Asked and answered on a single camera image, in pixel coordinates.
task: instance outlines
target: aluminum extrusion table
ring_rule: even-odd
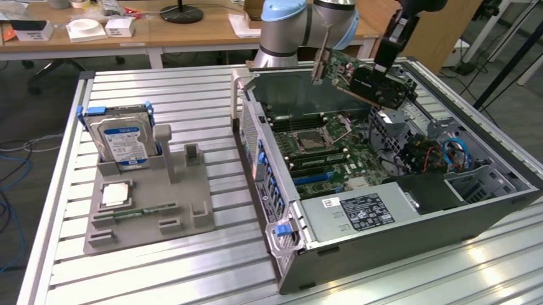
[[[303,293],[278,294],[230,129],[230,73],[237,67],[99,72],[79,81],[19,304],[543,302],[541,203],[462,244]],[[77,106],[146,101],[155,105],[157,121],[171,125],[173,149],[198,142],[206,152],[218,229],[87,256],[97,148],[77,121]]]

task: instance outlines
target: black pole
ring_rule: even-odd
[[[528,54],[528,52],[530,51],[530,49],[533,48],[534,44],[538,42],[538,40],[541,39],[542,36],[543,36],[543,21],[540,23],[538,28],[536,29],[534,33],[530,35],[530,38],[526,40],[526,42],[525,42],[524,46],[521,47],[520,51],[517,52],[516,56],[513,56],[510,62],[505,66],[502,72],[496,77],[492,85],[488,87],[482,96],[477,100],[477,102],[474,104],[476,109],[480,109],[484,106],[486,100],[489,100],[489,97],[492,97],[498,86],[506,79],[508,75],[510,75],[517,64],[521,62],[525,55]]]

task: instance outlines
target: desk lamp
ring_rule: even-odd
[[[183,0],[178,0],[178,5],[161,10],[161,17],[175,24],[191,24],[203,19],[205,12],[194,6],[183,5]]]

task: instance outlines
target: white box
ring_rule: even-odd
[[[470,44],[460,39],[444,67],[456,67],[458,63],[461,63],[462,56],[466,54],[468,49],[470,49]]]
[[[106,24],[106,33],[110,37],[133,37],[134,18],[110,19],[109,24]]]
[[[105,27],[102,26],[101,23],[98,23],[94,20],[87,19],[75,20],[70,24],[67,24],[67,30],[70,41],[73,43],[106,39],[109,37],[105,31]]]
[[[47,41],[51,39],[54,29],[49,21],[43,30],[17,30],[15,34],[21,41]]]

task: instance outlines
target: gray floor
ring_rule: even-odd
[[[482,27],[484,22],[473,22],[465,33],[468,40],[473,41],[476,39]],[[484,49],[488,47],[493,38],[501,35],[505,30],[505,27],[497,25],[484,45]],[[525,40],[526,38],[516,36],[514,41],[510,43],[498,61],[488,65],[489,72],[480,75],[470,87],[470,91],[477,97],[488,88],[497,73],[500,73],[505,63],[516,54]],[[520,75],[520,72],[524,71],[529,64],[540,57],[542,51],[543,47],[540,45],[534,47],[501,88]],[[170,55],[165,57],[166,67],[215,65],[217,55],[217,52],[199,53],[198,55],[195,53],[186,53],[178,57]],[[231,52],[230,63],[243,63],[246,59],[250,59],[250,56],[250,51]],[[150,68],[149,60],[145,56],[129,56],[126,60],[125,65],[117,65],[114,57],[86,58],[81,59],[79,62],[94,71]],[[43,135],[61,133],[65,129],[77,88],[78,73],[71,67],[63,67],[55,71],[51,77],[41,82],[43,88],[42,95],[34,97],[26,92],[25,82],[39,68],[47,64],[47,61],[38,60],[35,63],[37,68],[27,70],[19,62],[11,62],[10,66],[0,71],[0,142],[15,139],[35,139]],[[448,75],[456,74],[449,69],[445,69],[444,72]],[[460,76],[460,79],[465,83],[469,83],[473,76],[474,74],[466,77]],[[538,71],[528,86],[512,86],[508,93],[489,108],[501,128],[541,161],[543,160],[543,137],[541,136],[541,130],[543,128],[543,120],[541,120],[543,116],[542,80],[543,69]],[[445,81],[458,92],[464,90],[464,86],[457,79],[445,78]],[[464,97],[474,102],[474,99],[468,93]],[[58,145],[59,142],[61,139],[50,140],[45,142],[38,149],[53,147]],[[35,153],[33,155],[33,170],[29,177],[6,192],[18,211],[26,236],[27,253],[25,260],[18,263],[19,266],[25,266],[29,259],[30,247],[33,247],[34,243],[34,235],[37,234],[43,202],[51,181],[53,168],[58,157],[57,154],[57,151]],[[26,153],[13,153],[10,156],[26,157]],[[0,159],[0,177],[3,177],[15,166],[17,162]],[[18,251],[18,231],[15,230],[14,224],[11,224],[9,230],[0,235],[0,267],[18,255]],[[25,273],[22,271],[11,271],[0,274],[0,305],[15,304],[23,276]]]

